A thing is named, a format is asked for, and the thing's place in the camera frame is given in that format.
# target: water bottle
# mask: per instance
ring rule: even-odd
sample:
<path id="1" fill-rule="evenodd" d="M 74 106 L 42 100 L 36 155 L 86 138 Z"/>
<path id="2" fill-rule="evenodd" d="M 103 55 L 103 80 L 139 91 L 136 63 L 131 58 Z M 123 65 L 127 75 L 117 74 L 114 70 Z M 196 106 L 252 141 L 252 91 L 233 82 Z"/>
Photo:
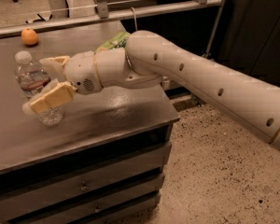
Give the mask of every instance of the water bottle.
<path id="1" fill-rule="evenodd" d="M 40 93 L 50 82 L 49 74 L 43 70 L 42 65 L 33 59 L 28 51 L 20 51 L 15 55 L 17 68 L 15 71 L 21 89 L 29 98 Z M 38 119 L 46 126 L 55 126 L 63 119 L 63 109 L 54 107 L 38 115 Z"/>

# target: bottle cap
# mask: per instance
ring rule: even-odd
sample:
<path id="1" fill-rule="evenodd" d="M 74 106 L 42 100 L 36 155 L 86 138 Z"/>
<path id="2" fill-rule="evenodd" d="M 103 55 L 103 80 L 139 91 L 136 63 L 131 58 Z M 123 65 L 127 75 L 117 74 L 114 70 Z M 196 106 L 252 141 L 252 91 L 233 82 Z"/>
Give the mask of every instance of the bottle cap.
<path id="1" fill-rule="evenodd" d="M 17 63 L 25 64 L 32 60 L 32 55 L 29 51 L 23 50 L 15 55 L 15 59 Z"/>

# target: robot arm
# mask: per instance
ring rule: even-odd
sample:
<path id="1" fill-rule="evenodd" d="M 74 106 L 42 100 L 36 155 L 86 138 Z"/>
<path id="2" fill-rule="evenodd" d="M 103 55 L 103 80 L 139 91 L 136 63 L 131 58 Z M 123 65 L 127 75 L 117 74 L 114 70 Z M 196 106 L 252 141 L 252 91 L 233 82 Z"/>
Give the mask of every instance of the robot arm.
<path id="1" fill-rule="evenodd" d="M 81 94 L 108 86 L 151 87 L 167 76 L 280 149 L 280 88 L 194 55 L 151 32 L 130 35 L 126 49 L 79 53 L 68 60 L 63 75 Z"/>

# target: speckled floor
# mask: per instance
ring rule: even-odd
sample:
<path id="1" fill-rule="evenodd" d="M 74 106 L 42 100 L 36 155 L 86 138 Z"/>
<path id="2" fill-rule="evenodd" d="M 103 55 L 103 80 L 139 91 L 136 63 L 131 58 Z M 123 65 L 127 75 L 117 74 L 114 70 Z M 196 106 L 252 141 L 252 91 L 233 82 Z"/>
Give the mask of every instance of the speckled floor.
<path id="1" fill-rule="evenodd" d="M 22 3 L 10 2 L 19 10 Z M 161 202 L 114 224 L 280 224 L 280 152 L 210 105 L 193 106 L 188 95 L 172 104 L 181 119 Z"/>

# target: dresser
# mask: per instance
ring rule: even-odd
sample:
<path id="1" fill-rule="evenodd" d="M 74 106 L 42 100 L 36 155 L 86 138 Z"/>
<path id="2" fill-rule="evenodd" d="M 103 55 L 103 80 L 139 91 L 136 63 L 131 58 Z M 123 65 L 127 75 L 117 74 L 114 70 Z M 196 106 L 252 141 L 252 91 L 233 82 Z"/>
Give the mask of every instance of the dresser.
<path id="1" fill-rule="evenodd" d="M 16 52 L 74 55 L 120 31 L 116 21 L 39 34 L 29 48 L 0 40 L 0 223 L 103 224 L 158 204 L 179 120 L 161 86 L 77 94 L 51 128 L 21 112 Z"/>

